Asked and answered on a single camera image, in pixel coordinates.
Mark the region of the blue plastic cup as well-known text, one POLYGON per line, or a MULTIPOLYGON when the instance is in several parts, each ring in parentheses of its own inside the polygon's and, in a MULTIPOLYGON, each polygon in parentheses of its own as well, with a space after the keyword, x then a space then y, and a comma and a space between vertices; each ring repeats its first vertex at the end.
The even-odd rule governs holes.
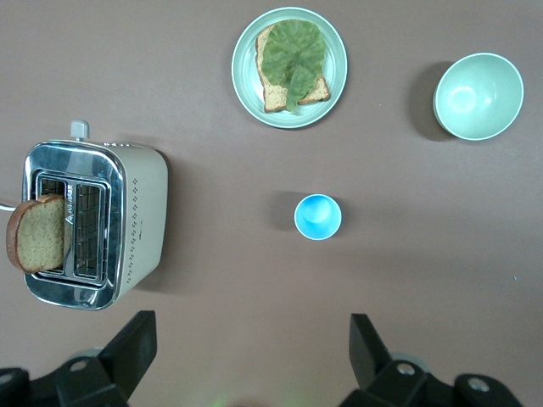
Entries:
POLYGON ((342 224, 342 210, 328 195, 311 194, 304 197, 294 211, 294 224, 305 238, 314 241, 329 239, 342 224))

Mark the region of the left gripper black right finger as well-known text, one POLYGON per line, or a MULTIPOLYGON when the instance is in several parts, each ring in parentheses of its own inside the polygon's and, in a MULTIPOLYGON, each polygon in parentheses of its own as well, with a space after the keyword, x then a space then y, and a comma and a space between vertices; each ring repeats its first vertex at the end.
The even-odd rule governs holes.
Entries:
POLYGON ((339 407, 522 407, 490 376, 458 376, 452 385, 417 363, 394 359, 368 315, 350 317, 349 357, 358 383, 339 407))

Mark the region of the pale green bowl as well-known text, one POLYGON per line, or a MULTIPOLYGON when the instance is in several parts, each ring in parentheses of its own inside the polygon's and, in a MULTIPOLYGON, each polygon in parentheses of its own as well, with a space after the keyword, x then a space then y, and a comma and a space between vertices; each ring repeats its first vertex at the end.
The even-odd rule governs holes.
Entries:
POLYGON ((523 99, 523 77, 511 61, 495 53, 474 53, 457 60, 441 76, 433 110, 449 134, 478 142, 507 130, 523 99))

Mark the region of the cream and chrome toaster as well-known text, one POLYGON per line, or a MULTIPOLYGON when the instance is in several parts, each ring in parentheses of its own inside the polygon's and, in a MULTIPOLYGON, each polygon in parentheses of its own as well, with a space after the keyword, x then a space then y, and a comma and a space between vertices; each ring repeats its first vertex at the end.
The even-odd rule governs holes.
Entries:
POLYGON ((168 168, 156 150, 133 142, 90 142, 74 120, 68 140, 38 143, 25 158, 22 198, 64 199, 61 266, 26 277, 40 300, 72 309, 115 303, 159 264, 168 168))

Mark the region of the bread slice with brown crust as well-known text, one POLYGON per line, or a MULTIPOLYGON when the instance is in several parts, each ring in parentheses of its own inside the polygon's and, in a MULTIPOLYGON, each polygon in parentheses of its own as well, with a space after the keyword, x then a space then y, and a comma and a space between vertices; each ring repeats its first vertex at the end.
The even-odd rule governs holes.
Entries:
POLYGON ((18 205, 6 230, 9 261, 25 273, 59 268, 64 263, 64 197, 40 196, 18 205))

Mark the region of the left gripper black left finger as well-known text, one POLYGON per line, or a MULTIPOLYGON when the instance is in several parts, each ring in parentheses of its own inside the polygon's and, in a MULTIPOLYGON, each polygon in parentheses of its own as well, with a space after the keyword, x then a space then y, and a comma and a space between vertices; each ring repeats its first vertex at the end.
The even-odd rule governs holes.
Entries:
POLYGON ((156 354, 155 313, 139 311, 104 347, 73 354, 46 376, 0 368, 0 407, 130 407, 156 354))

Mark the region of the brown table cover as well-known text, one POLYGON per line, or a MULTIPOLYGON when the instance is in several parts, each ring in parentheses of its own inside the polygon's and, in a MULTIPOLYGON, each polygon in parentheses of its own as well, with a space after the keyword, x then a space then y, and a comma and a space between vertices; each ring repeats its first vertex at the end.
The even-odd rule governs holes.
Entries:
POLYGON ((336 407, 365 313, 440 380, 485 374, 543 407, 543 0, 0 0, 0 202, 77 118, 166 156, 162 261, 105 310, 45 304, 6 257, 0 211, 0 366, 46 374, 152 309, 158 353, 132 407, 336 407), (325 17, 349 59, 337 105, 297 131, 252 117, 231 80, 242 31, 285 6, 325 17), (512 125, 478 142, 433 110, 474 53, 524 84, 512 125), (311 194, 342 210, 329 239, 296 229, 311 194))

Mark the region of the pale green round plate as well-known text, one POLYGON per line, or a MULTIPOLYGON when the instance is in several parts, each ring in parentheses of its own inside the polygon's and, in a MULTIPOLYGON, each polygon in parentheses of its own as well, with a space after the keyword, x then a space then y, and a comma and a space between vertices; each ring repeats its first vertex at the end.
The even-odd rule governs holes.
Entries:
POLYGON ((320 14, 293 6, 275 8, 256 18, 243 31, 233 50, 231 72, 238 99, 253 117, 279 129, 299 129, 313 125, 325 117, 339 101, 347 82, 347 51, 340 34, 320 14), (326 44, 323 74, 331 97, 324 102, 301 105, 293 113, 267 113, 264 109, 264 87, 257 73, 256 38, 268 25, 292 19, 308 20, 321 30, 326 44))

